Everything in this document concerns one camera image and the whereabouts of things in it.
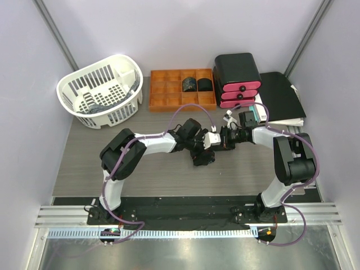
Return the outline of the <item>floral navy tie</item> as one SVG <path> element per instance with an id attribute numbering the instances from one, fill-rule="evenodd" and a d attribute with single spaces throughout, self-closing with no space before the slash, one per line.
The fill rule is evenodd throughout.
<path id="1" fill-rule="evenodd" d="M 196 154 L 193 158 L 193 165 L 198 166 L 207 166 L 215 162 L 215 153 L 214 151 L 205 150 Z"/>

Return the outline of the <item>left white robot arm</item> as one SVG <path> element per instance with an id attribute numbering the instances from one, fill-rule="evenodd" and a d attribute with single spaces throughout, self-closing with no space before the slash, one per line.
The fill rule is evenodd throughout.
<path id="1" fill-rule="evenodd" d="M 201 124 L 193 118 L 166 133 L 138 134 L 128 128 L 118 133 L 100 152 L 103 182 L 106 184 L 100 195 L 103 207 L 101 219 L 107 224 L 119 220 L 118 207 L 124 181 L 133 173 L 143 156 L 188 150 L 196 167 L 214 162 L 214 152 L 204 146 L 207 133 L 208 130 L 202 129 Z"/>

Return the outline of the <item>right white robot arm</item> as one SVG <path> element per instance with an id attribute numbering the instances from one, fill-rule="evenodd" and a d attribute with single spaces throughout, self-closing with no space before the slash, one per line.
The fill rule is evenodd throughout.
<path id="1" fill-rule="evenodd" d="M 233 150 L 243 142 L 273 150 L 275 178 L 256 197 L 251 209 L 256 221 L 270 222 L 280 214 L 290 192 L 315 177 L 318 165 L 311 140 L 306 133 L 290 134 L 259 126 L 252 111 L 239 113 L 239 123 L 232 117 L 230 110 L 223 119 L 227 125 L 220 130 L 221 150 Z"/>

